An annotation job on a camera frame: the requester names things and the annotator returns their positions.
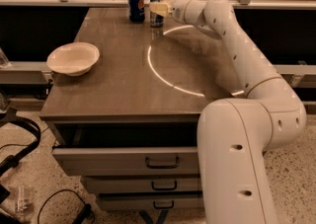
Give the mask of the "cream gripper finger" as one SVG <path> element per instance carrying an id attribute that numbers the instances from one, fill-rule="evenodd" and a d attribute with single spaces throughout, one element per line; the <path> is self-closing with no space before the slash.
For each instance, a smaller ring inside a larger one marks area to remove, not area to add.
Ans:
<path id="1" fill-rule="evenodd" d="M 149 9 L 152 13 L 162 17 L 168 17 L 172 13 L 171 5 L 168 2 L 151 2 Z"/>

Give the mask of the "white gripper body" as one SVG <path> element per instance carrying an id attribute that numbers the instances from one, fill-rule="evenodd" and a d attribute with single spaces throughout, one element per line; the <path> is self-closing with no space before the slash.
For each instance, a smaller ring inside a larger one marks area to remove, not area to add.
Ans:
<path id="1" fill-rule="evenodd" d="M 201 13 L 201 3 L 198 0 L 175 0 L 171 10 L 176 22 L 195 25 Z"/>

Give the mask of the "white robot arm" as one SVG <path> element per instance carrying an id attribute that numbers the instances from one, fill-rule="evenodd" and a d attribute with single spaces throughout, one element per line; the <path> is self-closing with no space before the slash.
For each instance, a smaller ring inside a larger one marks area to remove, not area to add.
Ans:
<path id="1" fill-rule="evenodd" d="M 278 224 L 263 153 L 303 132 L 301 100 L 240 27 L 228 0 L 152 2 L 150 11 L 220 38 L 245 95 L 210 103 L 198 119 L 206 224 Z"/>

